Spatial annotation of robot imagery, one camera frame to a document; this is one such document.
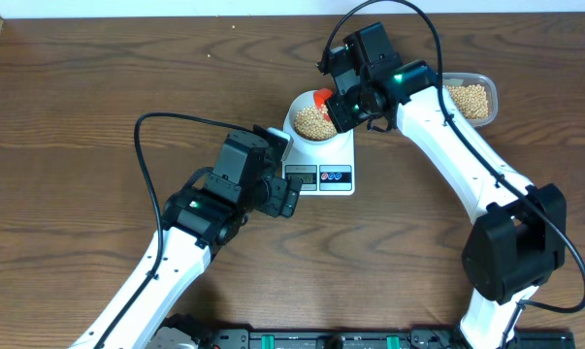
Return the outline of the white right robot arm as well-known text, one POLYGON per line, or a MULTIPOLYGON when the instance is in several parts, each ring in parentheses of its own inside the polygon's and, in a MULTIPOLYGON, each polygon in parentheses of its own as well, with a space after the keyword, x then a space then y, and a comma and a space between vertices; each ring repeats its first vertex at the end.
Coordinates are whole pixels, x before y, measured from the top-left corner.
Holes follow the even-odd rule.
POLYGON ((566 259, 567 203, 553 184, 536 187, 512 169, 460 114, 425 61, 405 64, 380 23, 326 47, 319 71, 337 90, 326 106, 338 132, 381 117, 413 141, 452 187, 472 223, 462 264, 473 287, 458 325, 468 348, 549 348, 551 334, 516 323, 566 259))

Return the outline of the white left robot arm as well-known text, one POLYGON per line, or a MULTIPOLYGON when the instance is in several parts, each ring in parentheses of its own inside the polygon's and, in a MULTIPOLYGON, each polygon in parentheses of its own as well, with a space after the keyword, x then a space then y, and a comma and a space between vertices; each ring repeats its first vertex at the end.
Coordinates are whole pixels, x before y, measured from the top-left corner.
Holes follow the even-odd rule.
POLYGON ((276 174, 292 145, 276 128, 230 132, 215 165, 198 170, 168 199, 145 255, 74 347, 146 347, 250 212, 292 216, 301 182, 276 174))

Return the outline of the red plastic measuring scoop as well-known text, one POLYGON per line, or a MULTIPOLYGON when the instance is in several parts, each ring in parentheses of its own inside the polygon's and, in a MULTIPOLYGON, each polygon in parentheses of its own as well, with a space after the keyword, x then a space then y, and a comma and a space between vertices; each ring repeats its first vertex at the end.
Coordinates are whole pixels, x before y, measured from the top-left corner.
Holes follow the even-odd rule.
POLYGON ((326 121, 331 121, 331 118, 329 116, 328 109, 326 106, 326 101, 329 98, 331 98, 332 95, 333 95, 333 92, 328 88, 321 88, 321 89, 315 90, 313 92, 313 101, 315 103, 315 106, 318 109, 318 111, 322 114, 323 118, 326 121))

